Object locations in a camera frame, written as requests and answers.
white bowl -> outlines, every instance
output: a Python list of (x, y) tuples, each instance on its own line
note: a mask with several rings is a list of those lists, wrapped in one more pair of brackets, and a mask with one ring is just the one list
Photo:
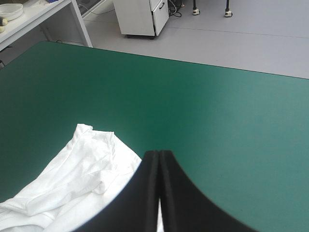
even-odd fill
[(23, 4), (2, 4), (0, 5), (0, 17), (11, 21), (22, 15), (23, 8)]

gray floor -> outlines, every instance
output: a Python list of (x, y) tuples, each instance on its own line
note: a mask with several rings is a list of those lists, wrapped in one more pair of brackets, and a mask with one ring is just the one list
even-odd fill
[(198, 16), (185, 4), (154, 40), (121, 35), (115, 12), (84, 21), (96, 48), (309, 78), (307, 0), (231, 0), (232, 18), (225, 0), (197, 0)]

metal stand leg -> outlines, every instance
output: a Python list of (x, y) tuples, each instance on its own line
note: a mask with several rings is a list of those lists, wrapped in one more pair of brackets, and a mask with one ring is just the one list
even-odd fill
[(193, 0), (193, 15), (199, 15), (200, 11), (197, 8), (197, 1)]
[(230, 0), (226, 0), (226, 9), (225, 9), (225, 14), (224, 17), (232, 17), (233, 13), (230, 11)]

caster wheel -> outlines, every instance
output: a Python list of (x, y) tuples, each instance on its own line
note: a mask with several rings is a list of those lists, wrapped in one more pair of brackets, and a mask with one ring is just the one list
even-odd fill
[(199, 9), (193, 9), (193, 15), (199, 15), (200, 14), (200, 11)]
[(233, 13), (231, 11), (226, 11), (224, 14), (224, 17), (228, 18), (228, 17), (232, 17)]

white cabinet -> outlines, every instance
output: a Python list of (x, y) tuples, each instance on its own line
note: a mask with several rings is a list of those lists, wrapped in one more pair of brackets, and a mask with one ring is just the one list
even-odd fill
[(114, 0), (123, 35), (159, 35), (169, 18), (168, 0)]

